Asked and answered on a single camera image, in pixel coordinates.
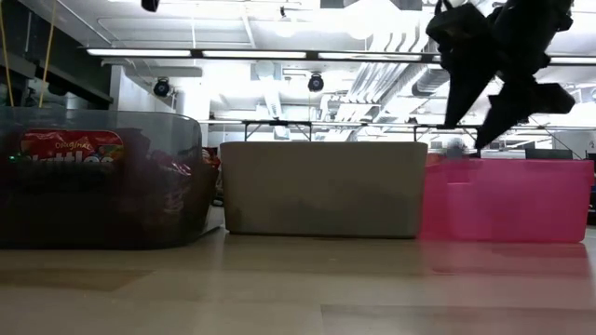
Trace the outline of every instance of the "light wood floor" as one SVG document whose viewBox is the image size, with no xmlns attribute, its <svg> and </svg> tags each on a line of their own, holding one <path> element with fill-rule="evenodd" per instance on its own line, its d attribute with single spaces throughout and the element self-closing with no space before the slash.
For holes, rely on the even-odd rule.
<svg viewBox="0 0 596 335">
<path fill-rule="evenodd" d="M 0 251 L 0 334 L 596 334 L 582 245 L 210 234 L 157 251 Z"/>
</svg>

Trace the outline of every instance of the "rope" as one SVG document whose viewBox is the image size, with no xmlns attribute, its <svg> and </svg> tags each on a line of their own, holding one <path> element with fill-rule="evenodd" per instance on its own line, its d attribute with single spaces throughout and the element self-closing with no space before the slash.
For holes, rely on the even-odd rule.
<svg viewBox="0 0 596 335">
<path fill-rule="evenodd" d="M 49 67 L 49 53 L 52 49 L 52 40 L 54 39 L 54 19 L 56 19 L 56 3 L 58 0 L 54 0 L 54 5 L 52 6 L 52 21 L 49 26 L 49 38 L 47 40 L 47 52 L 46 52 L 46 65 L 44 67 L 44 78 L 41 83 L 41 94 L 39 95 L 39 108 L 42 108 L 44 105 L 44 91 L 46 87 L 46 80 L 47 80 L 47 68 Z"/>
<path fill-rule="evenodd" d="M 4 31 L 4 12 L 0 2 L 0 31 L 2 32 L 2 52 L 4 53 L 5 68 L 7 70 L 8 96 L 10 98 L 10 107 L 15 106 L 15 100 L 12 95 L 12 83 L 10 81 L 10 69 L 8 67 L 7 35 Z"/>
</svg>

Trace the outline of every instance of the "monitor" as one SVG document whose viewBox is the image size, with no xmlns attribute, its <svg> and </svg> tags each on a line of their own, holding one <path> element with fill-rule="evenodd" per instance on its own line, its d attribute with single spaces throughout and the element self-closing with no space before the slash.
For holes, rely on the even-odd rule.
<svg viewBox="0 0 596 335">
<path fill-rule="evenodd" d="M 526 149 L 525 159 L 574 159 L 574 153 L 565 149 Z"/>
</svg>

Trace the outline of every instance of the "storage bin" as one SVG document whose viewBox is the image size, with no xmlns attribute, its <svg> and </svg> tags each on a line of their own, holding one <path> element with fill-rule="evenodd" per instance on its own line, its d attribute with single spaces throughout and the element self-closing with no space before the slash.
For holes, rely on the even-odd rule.
<svg viewBox="0 0 596 335">
<path fill-rule="evenodd" d="M 203 232 L 217 171 L 177 114 L 0 110 L 0 247 L 163 248 Z"/>
<path fill-rule="evenodd" d="M 462 159 L 427 167 L 422 239 L 579 242 L 591 161 Z"/>
<path fill-rule="evenodd" d="M 233 234 L 414 238 L 427 146 L 414 142 L 228 142 Z"/>
</svg>

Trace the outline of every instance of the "black object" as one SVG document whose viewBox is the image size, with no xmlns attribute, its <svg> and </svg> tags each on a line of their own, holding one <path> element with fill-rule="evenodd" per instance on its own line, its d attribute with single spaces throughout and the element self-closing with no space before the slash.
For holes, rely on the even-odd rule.
<svg viewBox="0 0 596 335">
<path fill-rule="evenodd" d="M 325 83 L 323 82 L 323 78 L 320 74 L 313 74 L 310 76 L 310 80 L 308 81 L 308 90 L 311 92 L 320 92 Z"/>
<path fill-rule="evenodd" d="M 159 6 L 159 0 L 141 0 L 141 7 L 146 11 L 157 12 Z"/>
<path fill-rule="evenodd" d="M 442 5 L 447 11 L 441 12 Z M 498 75 L 504 85 L 490 96 L 476 148 L 495 140 L 534 113 L 567 114 L 574 98 L 558 84 L 537 84 L 549 65 L 545 50 L 555 33 L 573 24 L 573 0 L 507 0 L 488 17 L 471 4 L 439 0 L 427 34 L 439 44 L 440 65 L 451 76 L 445 126 L 455 128 L 484 88 Z"/>
<path fill-rule="evenodd" d="M 170 86 L 168 78 L 157 79 L 157 84 L 153 87 L 153 92 L 160 98 L 166 98 L 169 94 Z"/>
<path fill-rule="evenodd" d="M 574 159 L 574 153 L 565 149 L 526 149 L 525 159 Z"/>
<path fill-rule="evenodd" d="M 594 173 L 596 173 L 596 154 L 586 154 L 589 160 L 594 161 Z"/>
</svg>

